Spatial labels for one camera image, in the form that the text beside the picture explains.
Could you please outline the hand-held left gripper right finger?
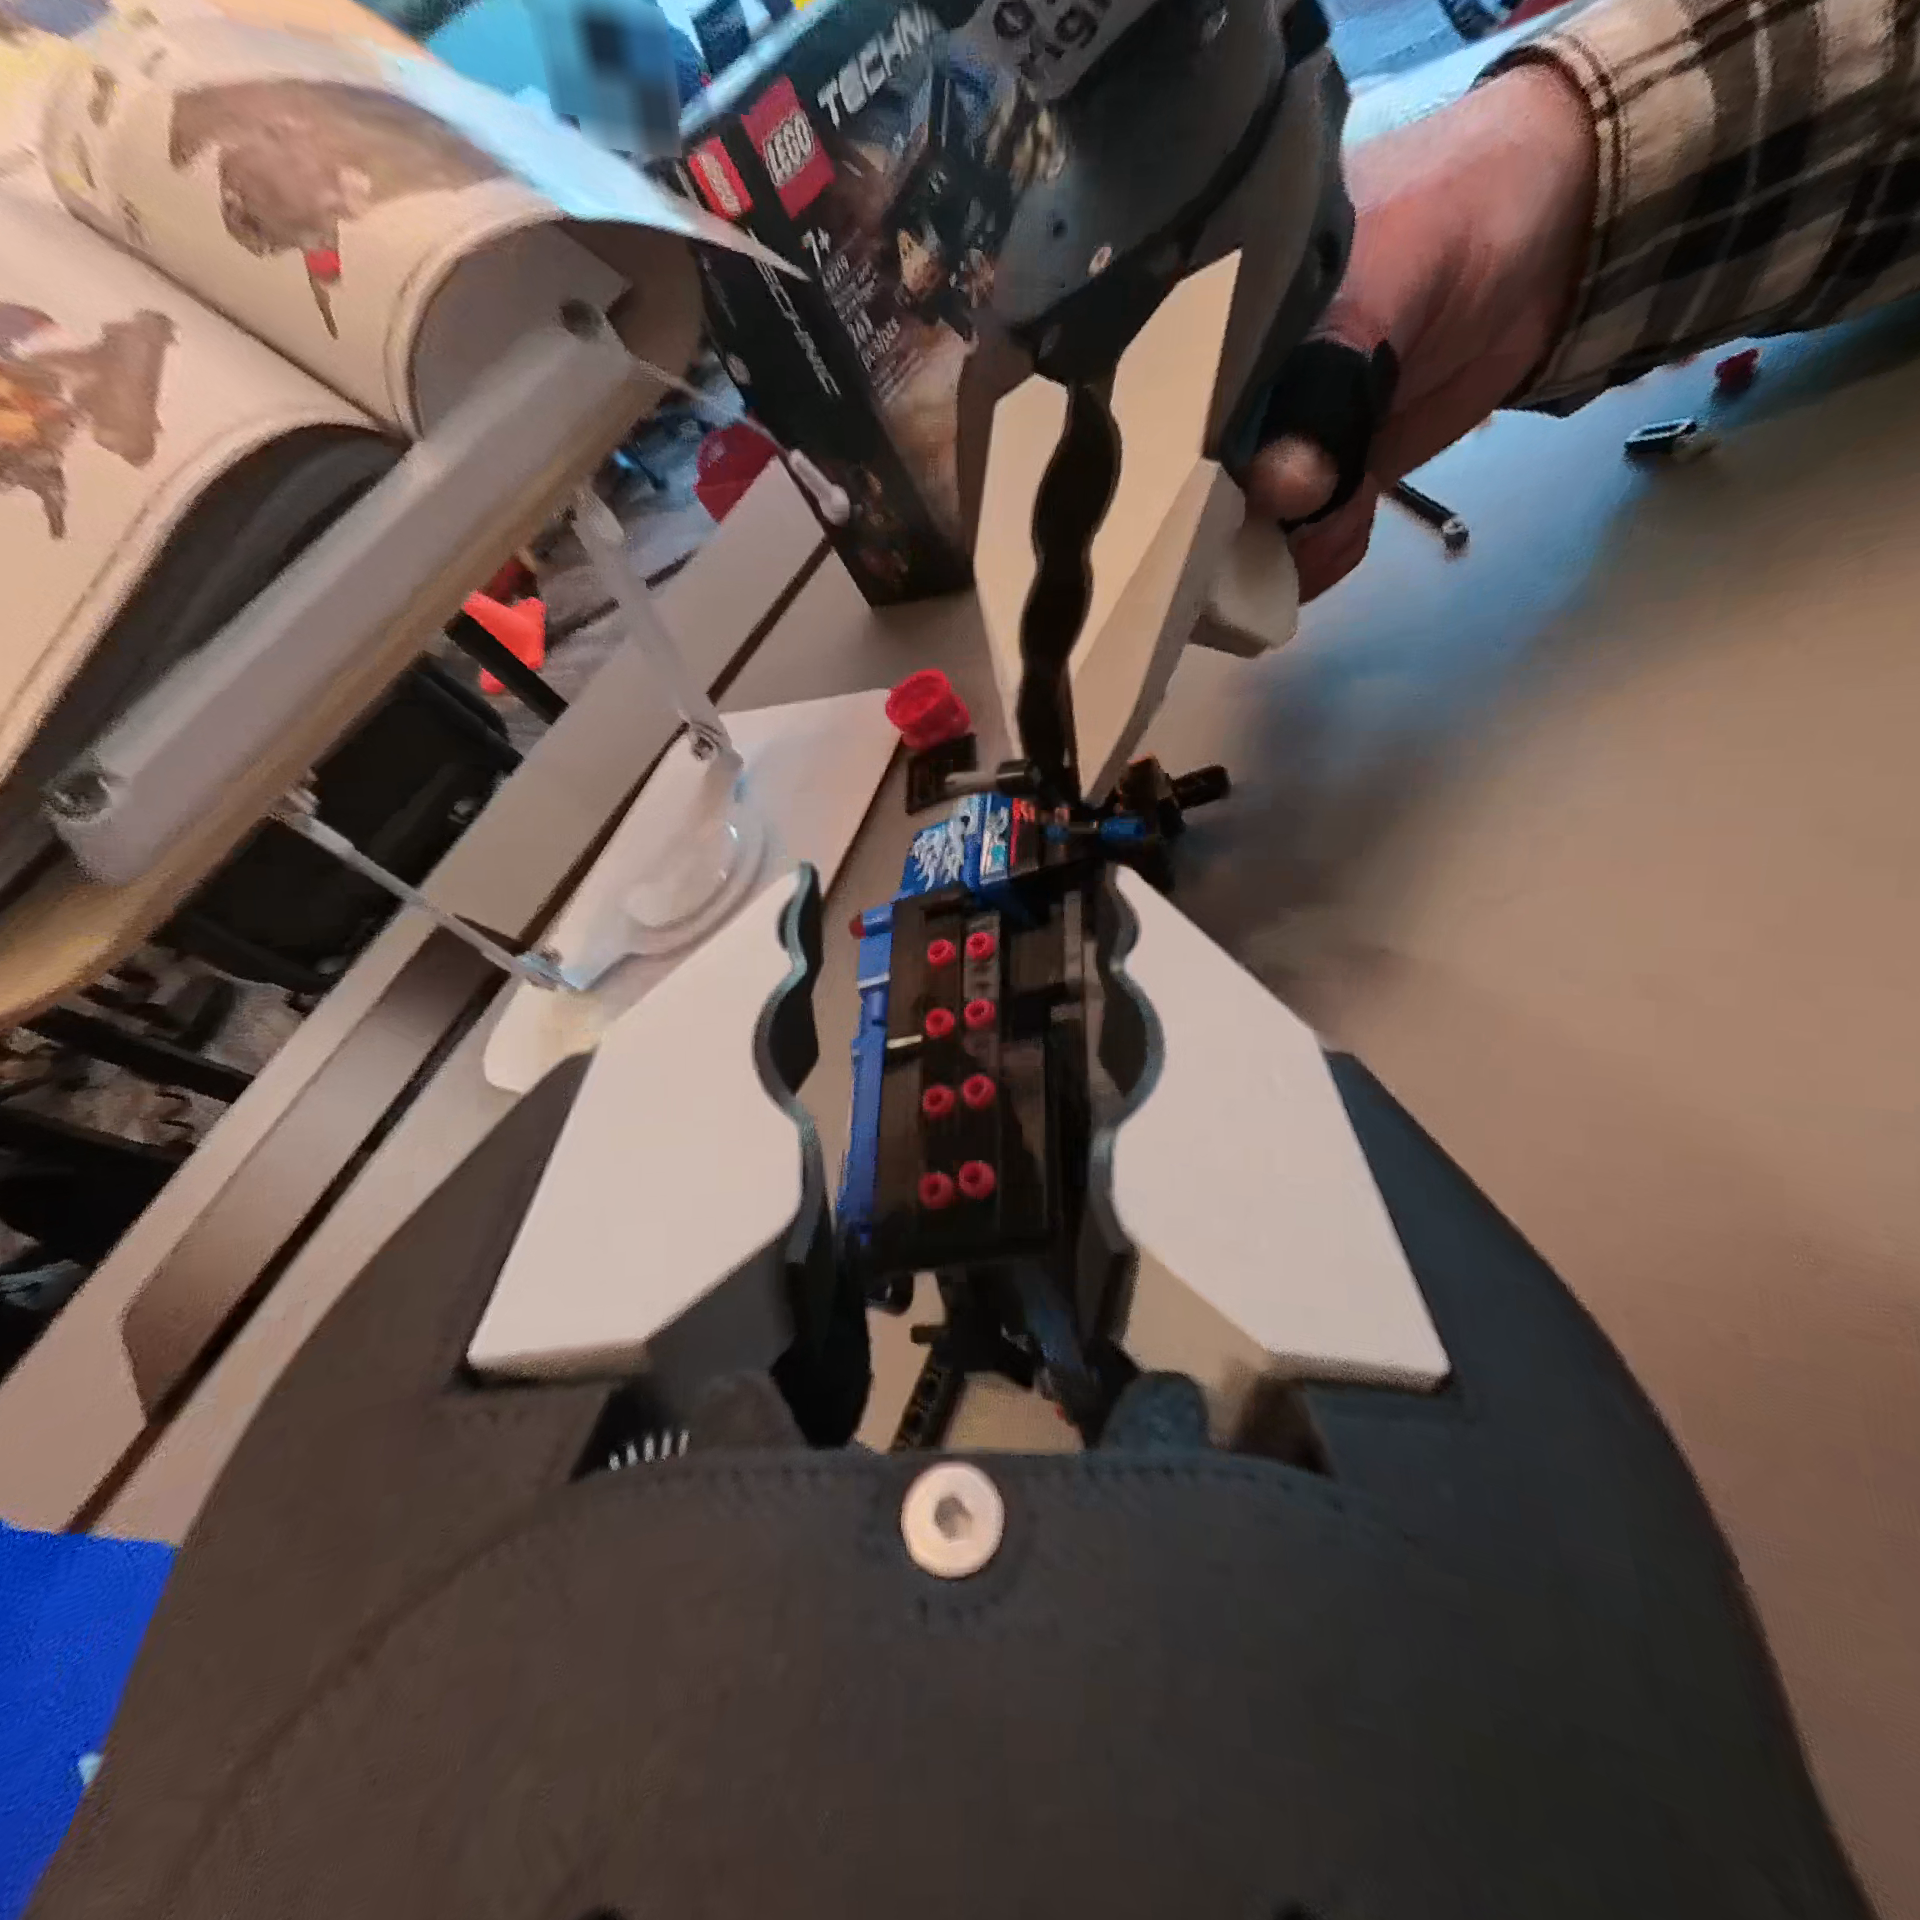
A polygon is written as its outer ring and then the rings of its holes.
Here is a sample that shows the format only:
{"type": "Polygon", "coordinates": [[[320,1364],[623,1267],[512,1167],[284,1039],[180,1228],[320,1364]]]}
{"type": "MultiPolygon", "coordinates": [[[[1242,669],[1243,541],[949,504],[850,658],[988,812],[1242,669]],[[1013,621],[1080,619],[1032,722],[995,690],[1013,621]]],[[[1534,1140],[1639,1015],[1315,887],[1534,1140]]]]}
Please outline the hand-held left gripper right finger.
{"type": "Polygon", "coordinates": [[[1318,1037],[1135,870],[1099,904],[1090,1198],[1120,1356],[1206,1394],[1437,1389],[1447,1349],[1318,1037]]]}

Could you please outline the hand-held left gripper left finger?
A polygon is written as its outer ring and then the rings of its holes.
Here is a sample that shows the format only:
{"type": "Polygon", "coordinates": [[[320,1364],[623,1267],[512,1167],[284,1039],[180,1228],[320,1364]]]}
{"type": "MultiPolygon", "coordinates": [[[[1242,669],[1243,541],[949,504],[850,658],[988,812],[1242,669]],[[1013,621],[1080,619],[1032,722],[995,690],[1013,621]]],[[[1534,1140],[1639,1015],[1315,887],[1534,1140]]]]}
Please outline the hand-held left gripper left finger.
{"type": "Polygon", "coordinates": [[[803,861],[612,1022],[470,1332],[476,1376],[698,1387],[828,1344],[824,1157],[799,1101],[821,959],[803,861]]]}

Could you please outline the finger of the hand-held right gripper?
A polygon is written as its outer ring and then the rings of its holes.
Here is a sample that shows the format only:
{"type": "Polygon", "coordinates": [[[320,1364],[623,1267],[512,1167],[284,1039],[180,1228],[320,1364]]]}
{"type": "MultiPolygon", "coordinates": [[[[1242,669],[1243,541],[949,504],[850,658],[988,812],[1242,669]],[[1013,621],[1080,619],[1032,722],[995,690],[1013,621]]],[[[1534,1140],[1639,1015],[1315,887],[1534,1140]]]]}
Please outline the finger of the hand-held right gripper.
{"type": "Polygon", "coordinates": [[[1215,376],[1242,254],[1181,278],[1123,352],[1111,504],[1090,543],[1090,600],[1071,647],[1084,799],[1108,798],[1158,710],[1242,524],[1243,498],[1208,455],[1215,376]]]}
{"type": "Polygon", "coordinates": [[[1120,480],[1108,389],[1031,375],[992,411],[974,575],[1008,735],[1036,786],[1080,786],[1071,651],[1120,480]]]}

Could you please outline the black and blue brick car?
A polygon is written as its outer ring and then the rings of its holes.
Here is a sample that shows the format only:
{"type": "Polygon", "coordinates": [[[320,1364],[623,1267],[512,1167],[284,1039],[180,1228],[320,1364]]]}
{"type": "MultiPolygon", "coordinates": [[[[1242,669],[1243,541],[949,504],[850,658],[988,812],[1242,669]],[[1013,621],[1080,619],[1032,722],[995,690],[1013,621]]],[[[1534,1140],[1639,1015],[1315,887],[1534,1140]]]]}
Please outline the black and blue brick car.
{"type": "Polygon", "coordinates": [[[892,1448],[939,1447],[965,1387],[997,1376],[1095,1443],[1135,1376],[1120,1352],[1120,1242],[1088,1218],[1111,1078],[1098,1062],[1106,879],[1160,888],[1187,816],[1231,794],[1221,764],[1170,774],[1135,759],[1092,806],[1044,806],[1018,781],[919,826],[887,902],[859,912],[847,1151],[836,1255],[872,1311],[904,1316],[922,1364],[892,1448]]]}

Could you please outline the person's right hand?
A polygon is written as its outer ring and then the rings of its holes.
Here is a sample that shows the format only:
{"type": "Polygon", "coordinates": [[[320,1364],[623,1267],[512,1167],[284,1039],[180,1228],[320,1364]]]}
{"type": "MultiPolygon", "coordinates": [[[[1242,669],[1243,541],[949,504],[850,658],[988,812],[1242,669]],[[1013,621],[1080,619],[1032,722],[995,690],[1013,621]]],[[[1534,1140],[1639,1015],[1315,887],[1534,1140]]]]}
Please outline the person's right hand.
{"type": "Polygon", "coordinates": [[[1362,562],[1383,492],[1519,396],[1551,347],[1590,237],[1592,116],[1557,64],[1524,60],[1357,146],[1349,184],[1350,258],[1324,334],[1391,347],[1391,405],[1336,509],[1336,462],[1307,434],[1266,434],[1243,474],[1250,511],[1295,524],[1303,603],[1362,562]]]}

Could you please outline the black toy brick box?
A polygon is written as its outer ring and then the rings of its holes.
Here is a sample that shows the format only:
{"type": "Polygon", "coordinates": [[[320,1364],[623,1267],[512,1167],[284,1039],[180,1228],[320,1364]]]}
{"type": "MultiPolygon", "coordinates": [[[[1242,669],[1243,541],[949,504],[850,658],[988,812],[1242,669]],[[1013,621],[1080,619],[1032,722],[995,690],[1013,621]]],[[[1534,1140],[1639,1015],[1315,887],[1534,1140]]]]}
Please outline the black toy brick box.
{"type": "Polygon", "coordinates": [[[693,200],[780,254],[703,258],[750,414],[847,502],[831,546],[871,606],[972,586],[960,389],[1054,114],[932,5],[788,16],[685,110],[693,200]]]}

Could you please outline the red bucket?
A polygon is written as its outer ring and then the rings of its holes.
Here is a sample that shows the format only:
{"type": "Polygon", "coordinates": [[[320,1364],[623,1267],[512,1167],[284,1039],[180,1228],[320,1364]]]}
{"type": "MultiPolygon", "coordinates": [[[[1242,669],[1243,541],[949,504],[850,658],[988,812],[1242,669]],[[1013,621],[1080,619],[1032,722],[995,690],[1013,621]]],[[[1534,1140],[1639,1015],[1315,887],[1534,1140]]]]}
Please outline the red bucket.
{"type": "Polygon", "coordinates": [[[693,496],[723,524],[778,456],[778,443],[750,419],[711,428],[698,446],[693,496]]]}

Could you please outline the white book stand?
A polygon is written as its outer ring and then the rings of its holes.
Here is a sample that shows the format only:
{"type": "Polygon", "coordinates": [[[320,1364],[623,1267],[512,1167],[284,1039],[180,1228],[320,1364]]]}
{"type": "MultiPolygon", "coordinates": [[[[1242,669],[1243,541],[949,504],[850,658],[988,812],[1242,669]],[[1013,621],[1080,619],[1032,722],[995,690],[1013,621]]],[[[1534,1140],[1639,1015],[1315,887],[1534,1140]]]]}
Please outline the white book stand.
{"type": "MultiPolygon", "coordinates": [[[[615,224],[619,275],[559,216],[476,229],[421,267],[399,301],[398,386],[359,405],[408,446],[372,492],[274,567],[155,684],[86,722],[31,774],[54,870],[5,910],[5,1024],[26,1024],[144,944],[286,803],[479,586],[546,524],[667,384],[694,325],[691,240],[730,236],[661,199],[615,224]]],[[[730,924],[770,904],[782,874],[828,885],[895,756],[885,695],[743,710],[698,706],[691,639],[610,535],[589,539],[615,610],[640,612],[634,658],[667,699],[664,747],[638,747],[638,798],[559,912],[554,956],[470,941],[518,978],[487,1078],[522,1095],[629,1022],[629,1011],[730,924]]]]}

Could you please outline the black office chair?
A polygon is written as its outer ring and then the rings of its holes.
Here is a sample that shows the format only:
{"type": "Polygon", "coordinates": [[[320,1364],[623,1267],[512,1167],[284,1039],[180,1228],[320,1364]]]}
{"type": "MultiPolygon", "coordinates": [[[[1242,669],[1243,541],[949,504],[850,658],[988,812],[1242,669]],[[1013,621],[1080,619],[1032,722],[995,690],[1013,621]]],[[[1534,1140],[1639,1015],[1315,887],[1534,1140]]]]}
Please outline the black office chair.
{"type": "MultiPolygon", "coordinates": [[[[483,695],[424,658],[325,756],[309,788],[327,827],[421,885],[518,764],[483,695]]],[[[155,941],[229,976],[316,998],[398,908],[334,854],[264,823],[155,941]]]]}

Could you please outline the orange cone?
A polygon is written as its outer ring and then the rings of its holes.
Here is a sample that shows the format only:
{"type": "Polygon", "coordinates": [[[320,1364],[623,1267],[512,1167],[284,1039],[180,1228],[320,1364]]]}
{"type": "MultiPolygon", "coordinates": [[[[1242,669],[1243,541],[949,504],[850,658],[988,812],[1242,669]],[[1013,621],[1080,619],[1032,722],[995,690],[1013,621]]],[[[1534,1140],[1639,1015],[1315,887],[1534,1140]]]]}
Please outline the orange cone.
{"type": "Polygon", "coordinates": [[[448,642],[476,667],[477,687],[487,699],[534,706],[550,690],[544,680],[546,610],[536,597],[470,591],[448,623],[448,642]]]}

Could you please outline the blue storage bin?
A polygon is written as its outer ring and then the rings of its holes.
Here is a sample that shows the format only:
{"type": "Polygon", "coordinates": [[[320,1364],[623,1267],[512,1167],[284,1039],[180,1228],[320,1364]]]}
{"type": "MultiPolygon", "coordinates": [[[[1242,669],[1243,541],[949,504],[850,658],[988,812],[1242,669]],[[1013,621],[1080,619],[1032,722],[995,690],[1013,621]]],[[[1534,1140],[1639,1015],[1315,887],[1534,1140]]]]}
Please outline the blue storage bin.
{"type": "Polygon", "coordinates": [[[176,1548],[3,1525],[3,1916],[18,1918],[103,1762],[176,1548]]]}

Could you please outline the building instruction booklet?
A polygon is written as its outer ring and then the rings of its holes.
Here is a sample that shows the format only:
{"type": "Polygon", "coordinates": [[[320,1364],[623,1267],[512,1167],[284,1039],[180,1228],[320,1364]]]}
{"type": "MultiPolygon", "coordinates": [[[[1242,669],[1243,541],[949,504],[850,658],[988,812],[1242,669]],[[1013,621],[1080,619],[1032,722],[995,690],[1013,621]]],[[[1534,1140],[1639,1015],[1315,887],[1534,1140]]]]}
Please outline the building instruction booklet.
{"type": "Polygon", "coordinates": [[[207,492],[408,446],[555,306],[684,372],[698,252],[797,277],[550,111],[214,5],[5,5],[3,765],[207,492]]]}

